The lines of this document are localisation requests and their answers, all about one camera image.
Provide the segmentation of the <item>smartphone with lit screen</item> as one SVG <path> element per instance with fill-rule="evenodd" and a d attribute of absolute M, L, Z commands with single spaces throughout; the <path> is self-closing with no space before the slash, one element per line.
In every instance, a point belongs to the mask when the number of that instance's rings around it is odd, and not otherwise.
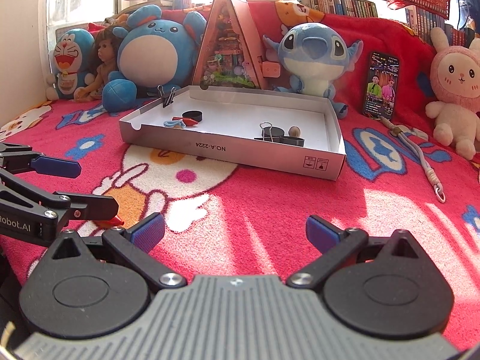
<path fill-rule="evenodd" d="M 373 119 L 392 120 L 400 61 L 397 57 L 374 51 L 370 54 L 368 82 L 365 87 L 363 114 Z"/>

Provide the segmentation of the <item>blue cardboard package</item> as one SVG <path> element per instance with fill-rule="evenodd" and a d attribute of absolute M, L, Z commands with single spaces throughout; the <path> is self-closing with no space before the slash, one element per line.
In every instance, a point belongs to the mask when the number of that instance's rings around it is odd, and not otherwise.
<path fill-rule="evenodd" d="M 479 0 L 456 0 L 458 6 L 458 29 L 470 28 L 479 33 Z"/>

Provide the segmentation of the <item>blue round mouse plush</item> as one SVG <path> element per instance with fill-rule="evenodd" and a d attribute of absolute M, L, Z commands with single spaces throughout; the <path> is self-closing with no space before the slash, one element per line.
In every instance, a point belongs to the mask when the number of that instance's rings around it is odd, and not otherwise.
<path fill-rule="evenodd" d="M 191 78 L 207 20 L 190 11 L 178 23 L 162 17 L 157 5 L 135 10 L 126 26 L 113 34 L 120 39 L 117 69 L 108 75 L 102 104 L 108 112 L 139 107 L 148 96 L 159 98 L 182 88 Z"/>

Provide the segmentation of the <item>black round cap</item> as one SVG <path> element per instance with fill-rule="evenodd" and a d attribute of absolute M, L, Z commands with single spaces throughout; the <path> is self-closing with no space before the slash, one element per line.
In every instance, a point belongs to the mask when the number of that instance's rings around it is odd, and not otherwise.
<path fill-rule="evenodd" d="M 203 120 L 203 113 L 202 111 L 192 110 L 192 111 L 185 111 L 182 113 L 183 118 L 192 119 L 197 123 Z"/>

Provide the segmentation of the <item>brown haired baby doll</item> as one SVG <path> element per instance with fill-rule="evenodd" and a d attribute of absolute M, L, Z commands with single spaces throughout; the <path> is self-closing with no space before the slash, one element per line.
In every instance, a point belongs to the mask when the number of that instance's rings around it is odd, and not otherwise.
<path fill-rule="evenodd" d="M 90 70 L 94 74 L 94 81 L 78 88 L 74 96 L 77 102 L 100 100 L 109 74 L 117 69 L 117 53 L 122 39 L 114 35 L 115 28 L 111 25 L 97 34 L 90 53 Z"/>

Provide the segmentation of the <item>binder clip on box edge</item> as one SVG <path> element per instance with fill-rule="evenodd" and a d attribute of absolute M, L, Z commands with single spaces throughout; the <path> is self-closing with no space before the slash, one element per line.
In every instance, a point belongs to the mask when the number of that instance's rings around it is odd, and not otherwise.
<path fill-rule="evenodd" d="M 159 100 L 162 101 L 163 108 L 166 108 L 173 102 L 173 98 L 176 94 L 176 86 L 168 85 L 168 87 L 165 88 L 163 85 L 158 85 L 157 92 Z"/>

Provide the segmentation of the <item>brown hazelnut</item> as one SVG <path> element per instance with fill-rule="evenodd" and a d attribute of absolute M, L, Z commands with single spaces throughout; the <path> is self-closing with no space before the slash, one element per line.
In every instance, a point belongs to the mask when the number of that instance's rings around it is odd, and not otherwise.
<path fill-rule="evenodd" d="M 291 126 L 288 130 L 288 136 L 289 137 L 300 137 L 301 136 L 301 131 L 298 126 Z"/>

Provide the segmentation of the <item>pink triangular diorama house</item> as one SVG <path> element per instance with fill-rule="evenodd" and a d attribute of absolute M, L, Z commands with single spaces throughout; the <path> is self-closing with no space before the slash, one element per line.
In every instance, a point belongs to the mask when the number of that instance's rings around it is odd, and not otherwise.
<path fill-rule="evenodd" d="M 203 89 L 269 89 L 280 75 L 280 63 L 267 60 L 248 4 L 213 0 L 192 83 Z"/>

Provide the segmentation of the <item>black binder clip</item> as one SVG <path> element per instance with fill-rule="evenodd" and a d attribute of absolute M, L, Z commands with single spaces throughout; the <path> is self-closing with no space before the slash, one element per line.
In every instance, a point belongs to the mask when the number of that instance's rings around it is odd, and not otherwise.
<path fill-rule="evenodd" d="M 255 140 L 262 140 L 262 141 L 272 141 L 274 142 L 273 135 L 272 135 L 272 124 L 269 121 L 264 121 L 259 124 L 261 130 L 261 137 L 255 137 Z"/>

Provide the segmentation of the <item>row of books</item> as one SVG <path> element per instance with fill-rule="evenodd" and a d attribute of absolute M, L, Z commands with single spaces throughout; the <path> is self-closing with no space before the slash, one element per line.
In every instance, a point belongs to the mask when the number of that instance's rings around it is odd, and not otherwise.
<path fill-rule="evenodd" d="M 338 16 L 377 18 L 377 7 L 369 0 L 297 0 L 311 10 Z"/>

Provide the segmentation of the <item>blue Stitch plush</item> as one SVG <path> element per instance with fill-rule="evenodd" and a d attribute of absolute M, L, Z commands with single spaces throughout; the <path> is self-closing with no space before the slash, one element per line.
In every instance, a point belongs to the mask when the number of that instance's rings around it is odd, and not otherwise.
<path fill-rule="evenodd" d="M 263 36 L 263 41 L 289 72 L 289 87 L 276 86 L 276 91 L 327 98 L 339 119 L 347 116 L 348 105 L 335 101 L 334 81 L 355 69 L 364 49 L 363 41 L 348 46 L 339 33 L 316 22 L 292 27 L 279 42 L 267 36 Z"/>

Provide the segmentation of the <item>pink bunny plush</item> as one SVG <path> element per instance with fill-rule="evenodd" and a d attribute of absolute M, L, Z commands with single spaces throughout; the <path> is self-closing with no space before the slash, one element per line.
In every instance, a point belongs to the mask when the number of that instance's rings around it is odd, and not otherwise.
<path fill-rule="evenodd" d="M 439 27 L 430 31 L 430 38 L 437 51 L 430 66 L 436 100 L 425 106 L 425 113 L 435 121 L 433 138 L 471 160 L 479 141 L 479 39 L 468 47 L 451 46 Z"/>

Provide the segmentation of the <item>black round lid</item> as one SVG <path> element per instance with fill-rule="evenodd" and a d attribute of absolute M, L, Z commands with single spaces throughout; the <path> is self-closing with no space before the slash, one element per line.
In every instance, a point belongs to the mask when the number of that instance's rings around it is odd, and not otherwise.
<path fill-rule="evenodd" d="M 301 138 L 301 137 L 296 137 L 296 136 L 282 136 L 280 138 L 280 143 L 285 144 L 285 145 L 303 147 L 304 146 L 304 139 Z"/>

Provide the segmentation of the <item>white cardboard box tray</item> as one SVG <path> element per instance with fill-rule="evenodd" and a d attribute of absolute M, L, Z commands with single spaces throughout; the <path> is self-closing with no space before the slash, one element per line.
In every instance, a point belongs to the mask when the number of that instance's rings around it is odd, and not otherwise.
<path fill-rule="evenodd" d="M 202 111 L 193 127 L 164 127 L 185 111 Z M 304 146 L 261 137 L 268 121 L 288 137 L 298 126 Z M 327 98 L 249 88 L 191 85 L 176 91 L 163 108 L 155 100 L 120 120 L 122 139 L 130 144 L 199 155 L 298 175 L 337 180 L 346 158 L 343 136 Z"/>

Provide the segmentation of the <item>Doraemon plush toy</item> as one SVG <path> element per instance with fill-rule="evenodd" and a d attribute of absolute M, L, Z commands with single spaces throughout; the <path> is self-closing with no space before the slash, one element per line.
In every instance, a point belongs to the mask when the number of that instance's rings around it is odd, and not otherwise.
<path fill-rule="evenodd" d="M 73 99 L 79 88 L 95 80 L 89 72 L 94 45 L 93 35 L 83 28 L 70 29 L 58 39 L 51 58 L 52 73 L 46 78 L 48 100 Z"/>

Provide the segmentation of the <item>light blue hair clip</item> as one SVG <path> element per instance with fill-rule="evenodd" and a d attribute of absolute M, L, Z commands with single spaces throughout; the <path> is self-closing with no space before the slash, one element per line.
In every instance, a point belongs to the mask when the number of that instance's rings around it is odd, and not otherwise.
<path fill-rule="evenodd" d="M 185 128 L 186 124 L 182 119 L 167 120 L 163 123 L 166 128 Z"/>

